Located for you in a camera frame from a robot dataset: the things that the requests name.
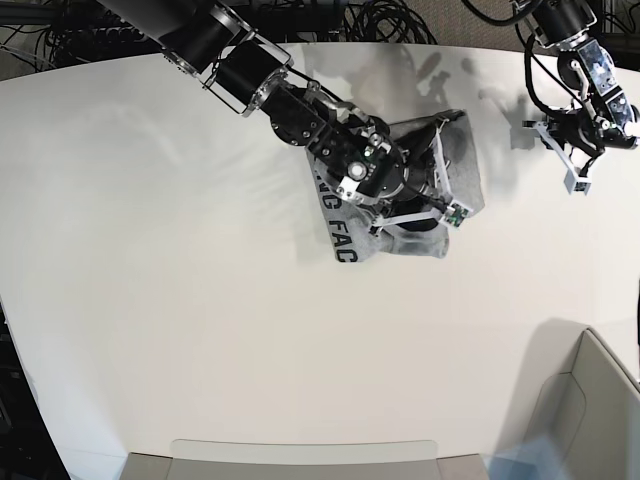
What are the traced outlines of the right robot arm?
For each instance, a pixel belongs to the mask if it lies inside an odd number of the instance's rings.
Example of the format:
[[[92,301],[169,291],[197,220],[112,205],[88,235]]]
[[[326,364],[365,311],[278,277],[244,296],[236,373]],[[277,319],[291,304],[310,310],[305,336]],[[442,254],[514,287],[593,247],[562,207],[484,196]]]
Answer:
[[[262,111],[281,141],[304,148],[331,190],[368,216],[373,232],[423,229],[454,212],[440,124],[402,144],[381,118],[296,70],[290,54],[221,1],[104,5],[236,113]]]

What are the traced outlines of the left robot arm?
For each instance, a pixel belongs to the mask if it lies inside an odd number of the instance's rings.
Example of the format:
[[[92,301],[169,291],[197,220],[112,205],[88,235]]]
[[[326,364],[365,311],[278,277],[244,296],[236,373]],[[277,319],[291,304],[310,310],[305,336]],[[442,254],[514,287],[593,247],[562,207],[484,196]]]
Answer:
[[[514,1],[513,13],[529,27],[523,40],[525,87],[544,114],[546,147],[557,143],[597,159],[608,148],[632,150],[639,145],[639,111],[620,86],[610,54],[591,36],[597,18],[585,1]],[[574,101],[567,108],[544,103],[533,82],[534,46],[557,52],[558,74],[552,78]]]

